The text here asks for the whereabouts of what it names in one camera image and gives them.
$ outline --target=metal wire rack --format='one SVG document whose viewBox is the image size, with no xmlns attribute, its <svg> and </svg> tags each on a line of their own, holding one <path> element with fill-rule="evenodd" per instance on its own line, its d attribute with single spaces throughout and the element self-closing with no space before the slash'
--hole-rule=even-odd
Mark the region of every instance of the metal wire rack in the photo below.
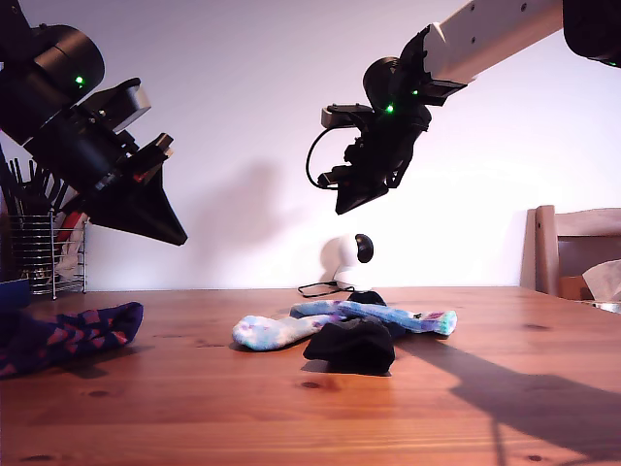
<svg viewBox="0 0 621 466">
<path fill-rule="evenodd" d="M 35 295 L 63 290 L 86 293 L 86 223 L 58 228 L 56 215 L 9 216 L 13 259 L 18 276 L 28 279 Z M 59 241 L 60 236 L 68 236 Z"/>
</svg>

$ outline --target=wood grain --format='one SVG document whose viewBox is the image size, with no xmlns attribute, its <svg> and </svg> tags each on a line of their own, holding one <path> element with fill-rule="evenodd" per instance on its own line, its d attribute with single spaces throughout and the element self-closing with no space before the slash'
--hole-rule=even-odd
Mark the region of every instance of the wood grain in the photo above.
<svg viewBox="0 0 621 466">
<path fill-rule="evenodd" d="M 621 316 L 522 288 L 380 293 L 454 309 L 456 332 L 395 342 L 388 377 L 328 372 L 306 342 L 232 344 L 290 290 L 70 295 L 37 317 L 145 305 L 134 344 L 4 381 L 3 465 L 527 465 L 621 461 Z"/>
</svg>

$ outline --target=wooden chair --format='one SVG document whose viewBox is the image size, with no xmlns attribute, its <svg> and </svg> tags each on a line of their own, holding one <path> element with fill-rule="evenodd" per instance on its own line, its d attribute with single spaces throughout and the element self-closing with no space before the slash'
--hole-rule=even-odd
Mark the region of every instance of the wooden chair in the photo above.
<svg viewBox="0 0 621 466">
<path fill-rule="evenodd" d="M 593 299 L 582 274 L 621 259 L 621 209 L 556 214 L 554 206 L 539 206 L 535 230 L 538 291 L 566 299 Z"/>
</svg>

